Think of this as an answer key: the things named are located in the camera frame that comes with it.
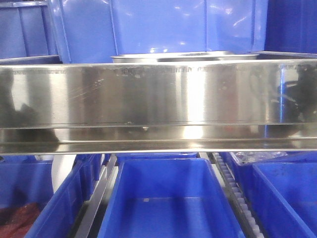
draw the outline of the red object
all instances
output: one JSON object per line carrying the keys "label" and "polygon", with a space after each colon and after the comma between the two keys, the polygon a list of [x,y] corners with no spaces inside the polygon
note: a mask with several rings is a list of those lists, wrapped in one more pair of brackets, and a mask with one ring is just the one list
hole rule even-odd
{"label": "red object", "polygon": [[40,210],[36,203],[0,209],[1,238],[23,238],[39,214]]}

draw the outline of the blue plastic crate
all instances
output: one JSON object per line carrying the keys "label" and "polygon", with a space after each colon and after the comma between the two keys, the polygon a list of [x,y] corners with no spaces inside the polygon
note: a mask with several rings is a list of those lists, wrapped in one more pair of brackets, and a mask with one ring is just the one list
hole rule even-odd
{"label": "blue plastic crate", "polygon": [[157,153],[120,153],[116,154],[117,162],[120,164],[131,159],[173,159],[173,158],[197,158],[197,152],[157,152]]}
{"label": "blue plastic crate", "polygon": [[64,63],[135,53],[264,50],[268,0],[49,0]]}
{"label": "blue plastic crate", "polygon": [[253,165],[251,205],[268,237],[317,237],[317,163]]}
{"label": "blue plastic crate", "polygon": [[48,2],[0,2],[0,59],[57,55]]}
{"label": "blue plastic crate", "polygon": [[53,194],[51,162],[0,165],[0,208],[37,202],[41,214],[25,238],[65,238],[84,200],[78,162]]}
{"label": "blue plastic crate", "polygon": [[205,159],[127,160],[98,238],[244,238]]}
{"label": "blue plastic crate", "polygon": [[250,198],[253,194],[251,187],[253,177],[253,164],[269,162],[317,162],[317,152],[288,152],[288,154],[289,155],[283,157],[243,164],[234,156],[233,153],[220,153],[224,162],[230,167],[235,181],[240,185],[247,198]]}
{"label": "blue plastic crate", "polygon": [[269,0],[265,50],[317,53],[317,2]]}

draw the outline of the stainless steel tray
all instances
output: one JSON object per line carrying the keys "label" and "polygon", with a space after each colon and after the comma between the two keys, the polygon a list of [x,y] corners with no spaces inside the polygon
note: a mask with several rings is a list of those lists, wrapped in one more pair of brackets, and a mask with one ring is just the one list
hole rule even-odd
{"label": "stainless steel tray", "polygon": [[316,85],[317,59],[0,66],[0,154],[316,150]]}
{"label": "stainless steel tray", "polygon": [[114,63],[138,62],[178,62],[178,61],[214,61],[214,60],[255,60],[259,54],[236,55],[230,51],[130,54],[112,56]]}

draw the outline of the blue plastic bin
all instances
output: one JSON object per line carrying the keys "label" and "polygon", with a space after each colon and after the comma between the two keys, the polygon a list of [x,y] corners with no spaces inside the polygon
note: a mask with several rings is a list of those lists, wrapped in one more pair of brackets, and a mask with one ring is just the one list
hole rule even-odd
{"label": "blue plastic bin", "polygon": [[205,159],[127,160],[98,238],[244,238]]}
{"label": "blue plastic bin", "polygon": [[65,238],[84,200],[78,162],[53,194],[51,162],[0,165],[0,208],[37,202],[41,214],[25,238]]}
{"label": "blue plastic bin", "polygon": [[264,50],[268,0],[49,0],[64,63],[116,54]]}
{"label": "blue plastic bin", "polygon": [[82,161],[80,178],[83,190],[83,197],[89,200],[94,192],[96,182],[100,179],[102,166],[102,154],[77,155],[76,161]]}
{"label": "blue plastic bin", "polygon": [[317,2],[269,0],[265,50],[317,53]]}
{"label": "blue plastic bin", "polygon": [[0,2],[0,59],[57,55],[46,0]]}
{"label": "blue plastic bin", "polygon": [[120,153],[116,154],[117,162],[120,164],[123,161],[131,159],[173,159],[173,158],[197,158],[197,152],[157,152],[157,153]]}
{"label": "blue plastic bin", "polygon": [[253,165],[251,205],[268,237],[317,237],[317,163]]}
{"label": "blue plastic bin", "polygon": [[241,163],[233,153],[220,153],[224,162],[230,167],[235,181],[240,185],[247,199],[252,196],[252,178],[253,178],[253,164],[257,163],[281,163],[281,162],[317,162],[317,152],[288,152],[289,155],[263,160],[259,162]]}

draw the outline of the stainless steel rail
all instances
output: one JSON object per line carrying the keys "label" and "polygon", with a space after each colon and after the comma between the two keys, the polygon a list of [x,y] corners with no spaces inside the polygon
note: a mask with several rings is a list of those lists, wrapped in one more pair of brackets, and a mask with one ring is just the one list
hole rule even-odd
{"label": "stainless steel rail", "polygon": [[98,210],[104,208],[100,216],[104,216],[106,211],[107,204],[109,202],[110,195],[114,186],[118,168],[115,167],[116,157],[112,156],[105,167],[105,170],[102,171],[102,175],[98,184],[95,188],[95,191],[87,204],[87,210],[78,226],[76,235],[72,236],[75,238],[87,238],[90,233],[98,233],[100,228],[99,226],[94,226],[94,222],[97,219],[100,223],[102,219],[97,217]]}
{"label": "stainless steel rail", "polygon": [[317,59],[0,66],[0,154],[316,150]]}

